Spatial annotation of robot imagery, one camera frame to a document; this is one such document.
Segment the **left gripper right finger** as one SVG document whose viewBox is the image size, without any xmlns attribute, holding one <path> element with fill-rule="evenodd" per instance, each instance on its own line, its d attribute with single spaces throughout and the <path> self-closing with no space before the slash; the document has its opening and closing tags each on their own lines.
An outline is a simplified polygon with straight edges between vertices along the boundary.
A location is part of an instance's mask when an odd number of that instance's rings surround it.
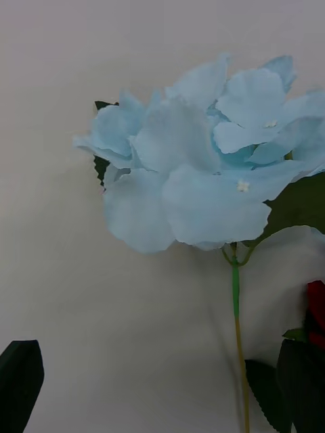
<svg viewBox="0 0 325 433">
<path fill-rule="evenodd" d="M 325 432 L 324 351 L 284 340 L 277 376 L 290 418 L 297 432 Z"/>
</svg>

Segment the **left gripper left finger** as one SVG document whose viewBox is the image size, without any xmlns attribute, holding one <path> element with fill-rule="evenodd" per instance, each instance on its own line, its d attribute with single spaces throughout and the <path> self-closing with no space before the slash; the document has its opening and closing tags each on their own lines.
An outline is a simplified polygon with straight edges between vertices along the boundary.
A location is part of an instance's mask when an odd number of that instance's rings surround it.
<svg viewBox="0 0 325 433">
<path fill-rule="evenodd" d="M 0 432 L 23 432 L 45 377 L 37 340 L 11 342 L 0 357 Z"/>
</svg>

